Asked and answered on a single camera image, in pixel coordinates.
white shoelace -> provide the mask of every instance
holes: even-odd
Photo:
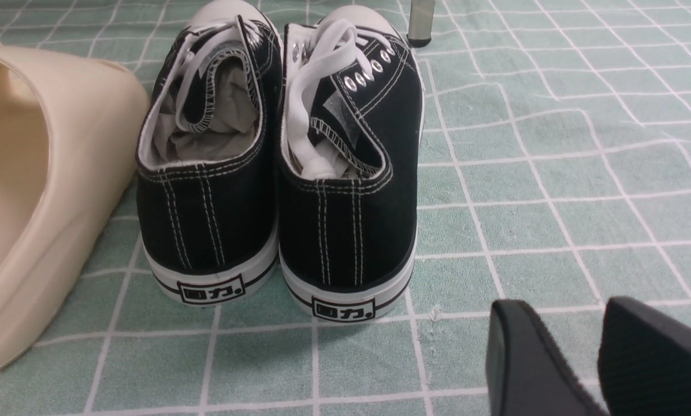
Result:
[[[347,162],[337,161],[335,147],[312,146],[307,132],[309,115],[320,80],[347,68],[357,61],[367,81],[374,80],[373,68],[358,45],[367,44],[373,38],[391,51],[391,44],[378,32],[357,29],[348,20],[339,19],[325,22],[317,27],[312,35],[310,47],[314,45],[309,61],[292,77],[287,90],[287,139],[292,153],[302,167],[304,179],[336,179],[347,168]]]
[[[243,25],[245,29],[248,29],[248,33],[251,34],[251,41],[256,43],[261,36],[258,27],[246,19],[243,19]],[[193,53],[191,50],[187,51],[187,57],[184,59],[184,63],[181,64],[179,72],[183,72],[184,76],[181,81],[181,87],[179,87],[179,94],[176,96],[176,125],[179,128],[186,125],[182,121],[182,111],[184,103],[187,101],[187,96],[189,95],[189,88],[194,79],[194,73],[198,73],[199,76],[205,73],[209,65],[207,56],[214,48],[218,47],[219,44],[228,42],[229,40],[240,40],[242,42],[237,32],[229,32],[230,29],[234,29],[235,27],[235,19],[232,18],[209,21],[200,26],[190,27],[191,31],[197,32],[198,34],[202,34],[202,32],[206,32],[213,28],[218,28],[219,32],[207,40],[205,45],[196,53]]]

black canvas sneaker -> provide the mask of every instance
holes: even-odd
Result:
[[[423,88],[378,13],[345,6],[288,24],[279,160],[280,261],[296,302],[358,322],[390,311],[412,274]]]
[[[272,272],[281,50],[256,8],[216,0],[161,68],[138,142],[138,214],[153,274],[173,299],[242,298]]]

heel logo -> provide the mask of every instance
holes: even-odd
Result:
[[[246,294],[243,275],[238,274],[215,284],[186,284],[179,282],[181,301],[190,305],[211,305],[239,298]]]
[[[369,299],[361,303],[331,303],[312,298],[312,314],[334,322],[361,322],[374,319],[376,303]]]

green checkered cloth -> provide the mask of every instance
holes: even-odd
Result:
[[[256,5],[282,29],[344,3]],[[406,32],[408,0],[356,3]],[[150,89],[201,5],[0,0],[0,39],[120,61]],[[61,314],[0,372],[0,416],[488,414],[496,298],[535,306],[601,400],[607,298],[691,326],[691,0],[438,0],[417,58],[419,245],[396,310],[313,321],[280,272],[250,300],[174,303],[140,249],[133,187]]]

black shoe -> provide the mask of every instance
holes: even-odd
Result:
[[[486,348],[492,416],[602,416],[533,308],[496,300]]]
[[[379,13],[345,6],[285,29],[280,259],[297,303],[328,321],[390,310],[417,231],[423,89]]]
[[[179,34],[155,82],[138,144],[138,214],[173,299],[242,298],[272,272],[281,49],[256,8],[216,0]]]
[[[691,328],[631,298],[610,298],[597,368],[615,416],[691,415]]]

